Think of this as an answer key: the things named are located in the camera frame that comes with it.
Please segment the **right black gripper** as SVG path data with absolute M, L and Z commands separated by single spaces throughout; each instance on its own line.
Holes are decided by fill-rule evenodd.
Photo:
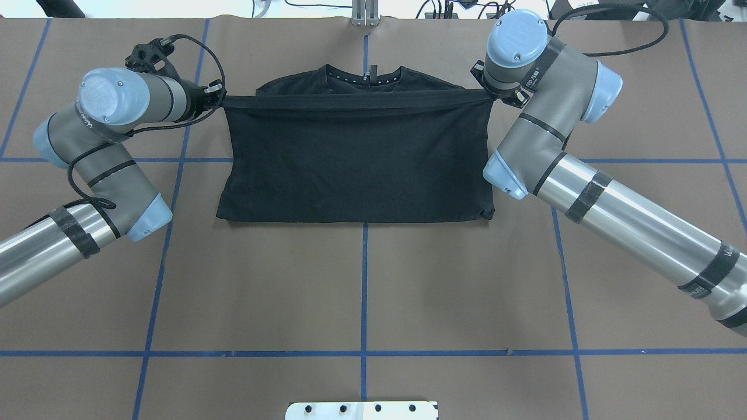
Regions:
M 494 80 L 491 75 L 488 74 L 486 65 L 483 61 L 476 61 L 476 63 L 470 69 L 470 74 L 473 75 L 479 85 L 488 93 L 493 99 L 499 99 L 508 106 L 516 107 L 516 109 L 523 109 L 530 100 L 530 93 L 526 92 L 520 85 L 520 83 L 504 83 Z

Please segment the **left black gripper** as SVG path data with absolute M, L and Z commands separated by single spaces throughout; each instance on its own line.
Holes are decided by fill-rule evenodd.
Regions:
M 226 96 L 224 80 L 217 79 L 207 86 L 187 81 L 187 115 L 201 115 L 220 106 Z

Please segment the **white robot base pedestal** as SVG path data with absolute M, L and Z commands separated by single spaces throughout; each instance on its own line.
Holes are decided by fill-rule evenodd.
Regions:
M 440 419 L 433 401 L 326 401 L 288 406 L 285 419 Z

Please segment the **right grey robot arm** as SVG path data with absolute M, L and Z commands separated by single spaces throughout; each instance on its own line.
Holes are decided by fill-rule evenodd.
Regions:
M 745 335 L 745 24 L 672 22 L 664 42 L 605 58 L 624 88 L 566 151 L 532 106 L 501 153 L 557 213 L 582 348 Z

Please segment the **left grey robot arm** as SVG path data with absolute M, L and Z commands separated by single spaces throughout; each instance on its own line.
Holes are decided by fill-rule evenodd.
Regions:
M 170 223 L 170 205 L 124 142 L 144 131 L 199 122 L 225 93 L 224 79 L 200 86 L 125 68 L 88 72 L 75 101 L 34 133 L 37 151 L 65 170 L 78 200 L 2 242 L 2 306 L 119 237 L 138 242 Z

